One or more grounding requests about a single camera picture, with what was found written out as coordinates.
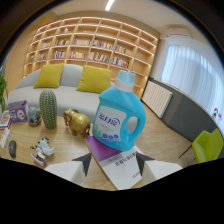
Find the white sofa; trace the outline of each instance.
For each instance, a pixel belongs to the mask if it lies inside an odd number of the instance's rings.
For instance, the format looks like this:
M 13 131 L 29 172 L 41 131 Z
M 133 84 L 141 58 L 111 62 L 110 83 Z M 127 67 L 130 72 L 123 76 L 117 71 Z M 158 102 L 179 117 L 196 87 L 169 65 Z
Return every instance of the white sofa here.
M 76 109 L 86 114 L 93 123 L 95 113 L 99 105 L 98 93 L 76 91 L 82 76 L 83 67 L 73 64 L 65 64 L 58 88 L 33 88 L 40 74 L 41 69 L 33 72 L 20 81 L 14 90 L 8 94 L 6 105 L 12 102 L 26 100 L 29 107 L 39 108 L 39 96 L 44 89 L 50 89 L 55 93 L 57 99 L 57 115 L 63 116 L 68 108 Z M 129 120 L 129 129 L 133 131 L 137 119 Z

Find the white curtain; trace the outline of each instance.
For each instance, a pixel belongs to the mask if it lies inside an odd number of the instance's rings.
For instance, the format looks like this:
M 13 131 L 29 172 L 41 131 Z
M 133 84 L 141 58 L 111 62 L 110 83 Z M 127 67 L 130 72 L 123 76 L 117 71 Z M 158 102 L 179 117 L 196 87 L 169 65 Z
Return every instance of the white curtain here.
M 191 47 L 170 45 L 161 81 L 178 88 L 212 115 L 223 115 L 216 123 L 224 133 L 224 77 Z

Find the bottle label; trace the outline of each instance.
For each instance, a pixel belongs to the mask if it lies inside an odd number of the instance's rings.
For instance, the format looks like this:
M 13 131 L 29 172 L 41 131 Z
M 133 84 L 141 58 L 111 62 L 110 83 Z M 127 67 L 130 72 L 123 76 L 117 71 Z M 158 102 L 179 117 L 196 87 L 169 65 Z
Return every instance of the bottle label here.
M 120 129 L 126 116 L 120 110 L 101 106 L 93 127 L 94 136 L 104 142 L 120 142 Z

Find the bookshelf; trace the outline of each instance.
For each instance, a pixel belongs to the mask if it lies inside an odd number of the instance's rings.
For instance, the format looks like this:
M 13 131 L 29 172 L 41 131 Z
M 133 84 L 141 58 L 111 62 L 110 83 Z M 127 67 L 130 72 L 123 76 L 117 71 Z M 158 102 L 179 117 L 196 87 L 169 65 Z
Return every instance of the bookshelf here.
M 154 61 L 158 37 L 122 21 L 75 17 L 40 27 L 28 48 L 23 77 L 46 64 L 91 65 L 135 74 L 134 93 L 141 99 Z

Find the ceiling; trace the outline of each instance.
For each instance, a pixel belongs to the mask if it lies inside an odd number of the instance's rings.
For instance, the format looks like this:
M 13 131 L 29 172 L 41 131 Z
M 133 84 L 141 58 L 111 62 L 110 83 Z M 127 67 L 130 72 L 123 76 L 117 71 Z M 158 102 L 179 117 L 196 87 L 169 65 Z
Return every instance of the ceiling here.
M 71 0 L 53 8 L 52 11 L 58 16 L 78 11 L 105 11 L 107 2 L 108 0 Z M 152 0 L 115 0 L 109 12 L 131 17 L 161 34 L 169 26 L 182 26 L 190 31 L 193 29 L 194 32 L 196 30 L 182 15 Z

